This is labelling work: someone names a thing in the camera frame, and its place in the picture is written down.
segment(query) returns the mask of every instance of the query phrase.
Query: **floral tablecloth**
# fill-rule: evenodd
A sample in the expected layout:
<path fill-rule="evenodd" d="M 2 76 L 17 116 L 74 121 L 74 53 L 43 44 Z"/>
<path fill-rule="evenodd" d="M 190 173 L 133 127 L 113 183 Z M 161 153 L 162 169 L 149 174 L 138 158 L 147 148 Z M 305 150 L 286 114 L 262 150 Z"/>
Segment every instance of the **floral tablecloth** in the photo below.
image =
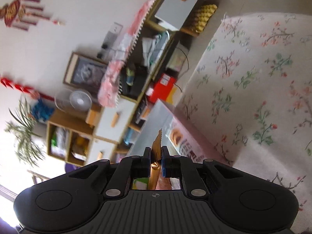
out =
<path fill-rule="evenodd" d="M 291 190 L 312 231 L 312 17 L 226 18 L 177 107 L 233 167 Z"/>

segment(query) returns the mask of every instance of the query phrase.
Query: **white fan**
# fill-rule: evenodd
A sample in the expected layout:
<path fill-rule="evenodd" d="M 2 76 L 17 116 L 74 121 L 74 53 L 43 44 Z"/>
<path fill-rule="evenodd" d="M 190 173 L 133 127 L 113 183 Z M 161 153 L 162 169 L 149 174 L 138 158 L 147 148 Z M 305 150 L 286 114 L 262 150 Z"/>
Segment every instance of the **white fan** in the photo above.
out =
<path fill-rule="evenodd" d="M 70 112 L 71 109 L 87 112 L 92 106 L 90 93 L 84 90 L 63 89 L 55 95 L 54 102 L 64 112 Z"/>

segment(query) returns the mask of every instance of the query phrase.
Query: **ribbed black surface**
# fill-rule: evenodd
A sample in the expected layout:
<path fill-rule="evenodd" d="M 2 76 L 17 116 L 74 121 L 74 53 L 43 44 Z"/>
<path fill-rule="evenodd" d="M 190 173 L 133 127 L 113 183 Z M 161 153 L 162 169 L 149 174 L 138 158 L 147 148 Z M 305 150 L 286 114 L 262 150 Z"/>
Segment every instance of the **ribbed black surface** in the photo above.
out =
<path fill-rule="evenodd" d="M 204 201 L 188 199 L 182 191 L 174 190 L 129 191 L 127 197 L 121 200 L 107 201 L 89 223 L 66 233 L 243 234 L 244 232 L 222 223 Z M 292 232 L 283 230 L 277 233 Z"/>

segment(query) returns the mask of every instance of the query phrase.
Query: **potted plant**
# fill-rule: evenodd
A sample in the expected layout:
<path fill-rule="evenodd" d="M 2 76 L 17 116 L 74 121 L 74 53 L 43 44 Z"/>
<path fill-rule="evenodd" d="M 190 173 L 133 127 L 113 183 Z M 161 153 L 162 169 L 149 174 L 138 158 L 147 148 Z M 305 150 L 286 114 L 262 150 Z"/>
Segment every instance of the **potted plant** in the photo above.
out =
<path fill-rule="evenodd" d="M 15 115 L 9 109 L 10 114 L 17 121 L 17 124 L 12 121 L 7 122 L 5 131 L 15 135 L 17 141 L 17 150 L 15 153 L 18 159 L 33 167 L 38 166 L 36 163 L 37 160 L 43 160 L 44 155 L 41 148 L 32 139 L 32 136 L 40 136 L 32 131 L 37 121 L 31 115 L 30 110 L 31 107 L 26 98 L 24 102 L 20 99 Z"/>

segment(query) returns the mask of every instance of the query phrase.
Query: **metal screw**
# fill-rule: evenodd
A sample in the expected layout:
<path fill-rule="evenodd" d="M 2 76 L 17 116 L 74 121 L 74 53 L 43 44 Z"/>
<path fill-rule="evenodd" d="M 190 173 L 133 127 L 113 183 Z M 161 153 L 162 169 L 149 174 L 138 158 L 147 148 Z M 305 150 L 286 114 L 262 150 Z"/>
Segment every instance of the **metal screw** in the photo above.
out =
<path fill-rule="evenodd" d="M 106 195 L 108 196 L 117 196 L 117 195 L 120 195 L 120 191 L 118 189 L 109 189 L 106 191 Z"/>
<path fill-rule="evenodd" d="M 206 192 L 202 189 L 194 189 L 191 191 L 191 194 L 196 197 L 204 196 Z"/>

